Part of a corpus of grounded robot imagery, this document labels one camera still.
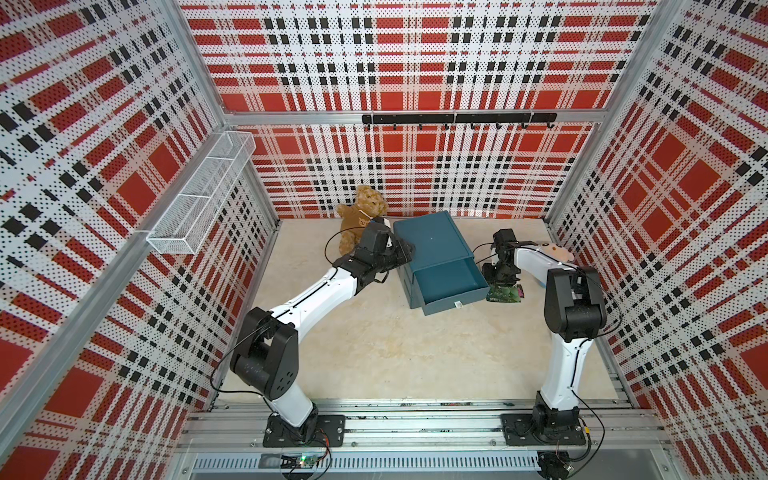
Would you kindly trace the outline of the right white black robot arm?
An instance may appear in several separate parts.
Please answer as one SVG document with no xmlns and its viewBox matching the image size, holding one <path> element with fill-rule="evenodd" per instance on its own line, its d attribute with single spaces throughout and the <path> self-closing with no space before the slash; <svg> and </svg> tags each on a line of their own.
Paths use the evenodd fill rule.
<svg viewBox="0 0 768 480">
<path fill-rule="evenodd" d="M 482 266 L 491 286 L 512 286 L 525 271 L 544 286 L 543 316 L 552 355 L 537 392 L 533 421 L 549 435 L 579 425 L 578 389 L 586 356 L 607 323 L 598 272 L 566 260 L 554 246 L 520 241 L 511 229 L 494 233 L 492 262 Z"/>
</svg>

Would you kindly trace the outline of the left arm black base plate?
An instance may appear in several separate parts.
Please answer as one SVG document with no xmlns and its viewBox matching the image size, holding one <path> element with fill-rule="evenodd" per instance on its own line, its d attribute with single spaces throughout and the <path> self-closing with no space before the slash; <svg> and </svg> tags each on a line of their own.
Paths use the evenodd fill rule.
<svg viewBox="0 0 768 480">
<path fill-rule="evenodd" d="M 343 445 L 346 417 L 344 415 L 311 414 L 300 427 L 294 427 L 277 414 L 267 421 L 262 445 L 265 448 L 287 448 L 300 446 Z"/>
</svg>

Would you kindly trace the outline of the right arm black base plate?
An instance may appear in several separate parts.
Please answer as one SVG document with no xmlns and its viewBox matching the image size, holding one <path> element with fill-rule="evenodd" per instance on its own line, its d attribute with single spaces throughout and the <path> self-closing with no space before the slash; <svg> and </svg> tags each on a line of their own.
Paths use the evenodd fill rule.
<svg viewBox="0 0 768 480">
<path fill-rule="evenodd" d="M 501 429 L 508 446 L 586 446 L 578 417 L 552 423 L 533 414 L 504 414 Z"/>
</svg>

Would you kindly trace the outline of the green white seed bag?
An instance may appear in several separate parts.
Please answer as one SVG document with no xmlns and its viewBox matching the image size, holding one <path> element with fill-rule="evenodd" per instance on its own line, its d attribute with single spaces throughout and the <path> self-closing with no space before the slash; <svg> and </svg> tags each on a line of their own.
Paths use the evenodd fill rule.
<svg viewBox="0 0 768 480">
<path fill-rule="evenodd" d="M 517 284 L 513 288 L 514 299 L 516 302 L 521 302 L 525 298 L 524 290 L 521 284 Z"/>
</svg>

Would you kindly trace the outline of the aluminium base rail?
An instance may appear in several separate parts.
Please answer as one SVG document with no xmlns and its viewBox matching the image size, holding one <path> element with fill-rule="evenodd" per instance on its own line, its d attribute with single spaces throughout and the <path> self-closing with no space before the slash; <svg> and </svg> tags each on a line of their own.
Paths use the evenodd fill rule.
<svg viewBox="0 0 768 480">
<path fill-rule="evenodd" d="M 265 448 L 263 405 L 195 414 L 182 431 L 173 479 L 680 479 L 657 416 L 625 402 L 581 411 L 586 446 L 508 446 L 504 414 L 518 400 L 328 400 L 321 415 L 346 417 L 343 445 Z M 281 469 L 282 455 L 322 456 L 314 469 Z"/>
</svg>

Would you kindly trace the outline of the pink plush doll blue body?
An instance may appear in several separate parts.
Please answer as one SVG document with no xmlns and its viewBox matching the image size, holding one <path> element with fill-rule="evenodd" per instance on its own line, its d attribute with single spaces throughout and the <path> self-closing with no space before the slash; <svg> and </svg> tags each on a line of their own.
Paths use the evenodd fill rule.
<svg viewBox="0 0 768 480">
<path fill-rule="evenodd" d="M 542 252 L 563 264 L 575 264 L 574 256 L 565 248 L 554 244 L 547 244 L 541 248 Z"/>
</svg>

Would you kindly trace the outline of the brown teddy bear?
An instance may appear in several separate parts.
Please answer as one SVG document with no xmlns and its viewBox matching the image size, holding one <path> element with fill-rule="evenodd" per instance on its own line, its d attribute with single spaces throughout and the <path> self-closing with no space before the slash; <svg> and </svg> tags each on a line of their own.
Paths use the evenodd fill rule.
<svg viewBox="0 0 768 480">
<path fill-rule="evenodd" d="M 336 211 L 342 218 L 339 254 L 346 255 L 360 242 L 364 229 L 373 218 L 387 215 L 388 204 L 380 192 L 371 186 L 360 185 L 356 188 L 354 202 L 338 205 Z"/>
</svg>

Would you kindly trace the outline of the green circuit board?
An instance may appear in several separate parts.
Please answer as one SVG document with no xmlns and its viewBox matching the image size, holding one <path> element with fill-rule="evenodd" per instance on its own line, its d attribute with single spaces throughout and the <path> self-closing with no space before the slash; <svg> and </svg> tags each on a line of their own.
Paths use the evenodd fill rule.
<svg viewBox="0 0 768 480">
<path fill-rule="evenodd" d="M 288 470 L 314 469 L 322 460 L 322 456 L 310 454 L 282 455 L 280 468 Z"/>
</svg>

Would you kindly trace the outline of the dark green seed bag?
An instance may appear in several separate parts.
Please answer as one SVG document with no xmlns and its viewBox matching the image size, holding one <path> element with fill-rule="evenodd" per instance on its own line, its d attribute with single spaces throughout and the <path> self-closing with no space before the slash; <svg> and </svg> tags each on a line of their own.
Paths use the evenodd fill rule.
<svg viewBox="0 0 768 480">
<path fill-rule="evenodd" d="M 486 300 L 491 303 L 520 303 L 514 299 L 514 286 L 491 285 L 486 295 Z"/>
</svg>

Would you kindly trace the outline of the teal drawer cabinet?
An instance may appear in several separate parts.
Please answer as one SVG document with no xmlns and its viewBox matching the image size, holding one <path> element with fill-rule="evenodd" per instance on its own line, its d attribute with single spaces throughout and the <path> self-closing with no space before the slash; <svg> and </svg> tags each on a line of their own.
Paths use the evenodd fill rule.
<svg viewBox="0 0 768 480">
<path fill-rule="evenodd" d="M 413 246 L 412 260 L 403 267 L 414 282 L 415 274 L 470 257 L 471 249 L 447 211 L 401 219 L 394 233 Z"/>
</svg>

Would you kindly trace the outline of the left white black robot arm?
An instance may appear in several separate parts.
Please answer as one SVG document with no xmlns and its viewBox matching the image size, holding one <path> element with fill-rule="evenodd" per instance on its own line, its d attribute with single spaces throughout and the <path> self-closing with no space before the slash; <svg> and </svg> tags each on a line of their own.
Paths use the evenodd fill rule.
<svg viewBox="0 0 768 480">
<path fill-rule="evenodd" d="M 415 246 L 383 218 L 360 230 L 352 251 L 331 262 L 304 292 L 271 309 L 249 311 L 227 354 L 230 371 L 265 400 L 283 425 L 300 433 L 313 428 L 318 416 L 315 403 L 297 383 L 301 341 L 336 307 L 368 285 L 384 282 L 415 253 Z"/>
</svg>

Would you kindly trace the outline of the black hook rail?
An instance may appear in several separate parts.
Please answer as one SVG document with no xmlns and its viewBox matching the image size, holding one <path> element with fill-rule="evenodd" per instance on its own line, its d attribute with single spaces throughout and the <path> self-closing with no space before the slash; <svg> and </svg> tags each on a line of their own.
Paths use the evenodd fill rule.
<svg viewBox="0 0 768 480">
<path fill-rule="evenodd" d="M 555 112 L 518 112 L 518 113 L 436 113 L 436 114 L 365 114 L 361 116 L 364 125 L 479 125 L 479 124 L 544 124 L 551 127 L 557 120 Z"/>
</svg>

